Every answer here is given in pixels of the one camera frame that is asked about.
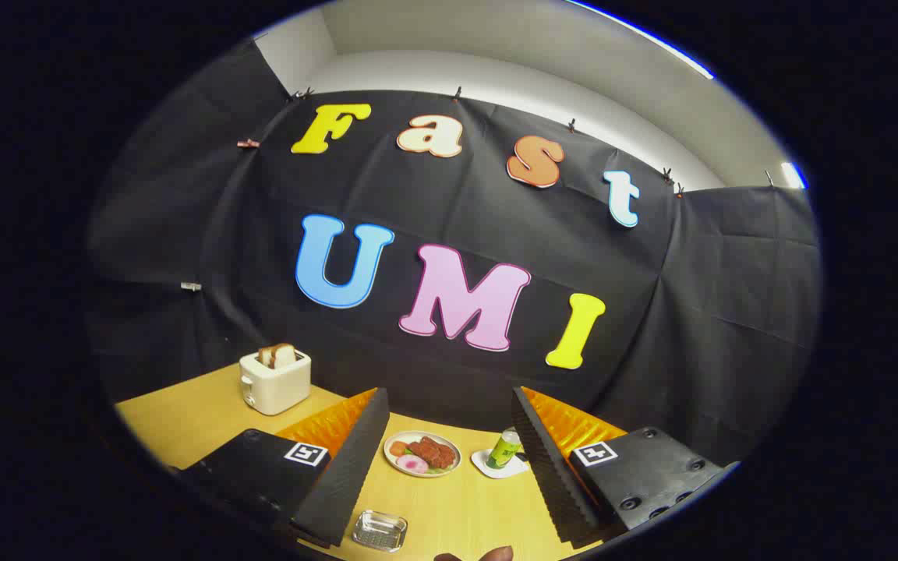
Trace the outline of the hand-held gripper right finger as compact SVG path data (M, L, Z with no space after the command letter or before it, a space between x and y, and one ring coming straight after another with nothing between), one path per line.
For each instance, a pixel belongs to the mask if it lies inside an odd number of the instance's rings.
M531 388L514 388L511 411L558 537L577 548L649 531L737 468L662 429L617 429Z

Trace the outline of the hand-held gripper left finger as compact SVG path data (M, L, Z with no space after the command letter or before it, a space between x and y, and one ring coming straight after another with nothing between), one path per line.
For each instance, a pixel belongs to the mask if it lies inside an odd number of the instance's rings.
M261 534L339 546L389 416L372 388L275 434L242 431L179 475Z

